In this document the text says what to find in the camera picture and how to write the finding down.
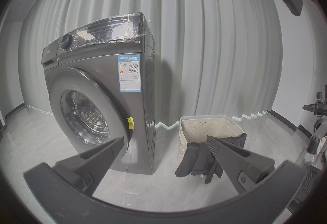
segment floor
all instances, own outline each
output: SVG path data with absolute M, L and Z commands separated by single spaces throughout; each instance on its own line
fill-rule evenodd
M 305 147 L 307 138 L 301 132 L 293 132 L 268 113 L 233 119 L 247 133 L 244 148 L 273 158 L 275 167 L 284 160 L 295 162 Z M 178 138 L 178 123 L 157 124 L 154 174 L 109 170 L 93 196 L 131 209 L 169 212 L 202 208 L 238 195 L 225 173 L 221 179 L 214 175 L 208 185 L 199 176 L 176 178 Z M 21 201 L 42 223 L 54 222 L 31 194 L 22 173 L 41 162 L 53 166 L 75 154 L 53 115 L 25 107 L 8 119 L 0 142 L 0 165 Z M 274 224 L 290 215 L 285 210 Z

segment laundry basket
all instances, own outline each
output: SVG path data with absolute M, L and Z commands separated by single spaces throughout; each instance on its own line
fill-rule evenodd
M 184 116 L 180 118 L 178 160 L 181 163 L 187 143 L 206 142 L 207 135 L 216 138 L 238 137 L 244 131 L 225 115 Z

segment baseboard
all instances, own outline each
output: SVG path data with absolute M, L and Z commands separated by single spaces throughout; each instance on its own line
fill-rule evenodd
M 304 133 L 305 136 L 307 136 L 309 139 L 311 138 L 312 134 L 304 128 L 301 124 L 298 126 L 298 129 Z
M 278 120 L 280 120 L 286 126 L 288 126 L 293 132 L 295 132 L 297 129 L 299 129 L 309 139 L 312 136 L 311 133 L 306 128 L 304 128 L 301 124 L 298 127 L 296 127 L 288 119 L 284 118 L 283 116 L 281 116 L 279 113 L 275 112 L 274 110 L 270 110 L 270 111 L 267 110 L 267 112 L 269 114 L 271 114 L 272 116 L 274 116 L 275 118 L 277 118 Z
M 16 108 L 14 108 L 11 112 L 9 112 L 6 116 L 5 116 L 5 120 L 12 115 L 15 111 L 17 111 L 18 109 L 20 109 L 21 107 L 23 107 L 25 105 L 25 103 L 22 103 L 21 105 L 18 105 Z
M 277 118 L 278 120 L 280 120 L 286 126 L 288 126 L 293 132 L 296 131 L 297 127 L 294 124 L 292 124 L 288 119 L 281 116 L 279 113 L 275 112 L 274 110 L 270 110 L 270 111 L 267 110 L 267 112 L 270 113 L 275 118 Z

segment yellow warning sticker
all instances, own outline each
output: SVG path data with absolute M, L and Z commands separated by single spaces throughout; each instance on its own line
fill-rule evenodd
M 127 120 L 128 120 L 129 129 L 130 129 L 130 130 L 134 130 L 134 121 L 133 121 L 133 117 L 129 117 L 129 118 L 127 118 Z

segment washing machine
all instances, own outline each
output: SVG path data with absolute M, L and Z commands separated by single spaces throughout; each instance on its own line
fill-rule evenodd
M 53 115 L 78 153 L 124 137 L 111 169 L 152 174 L 154 40 L 142 13 L 65 34 L 44 48 L 42 65 Z

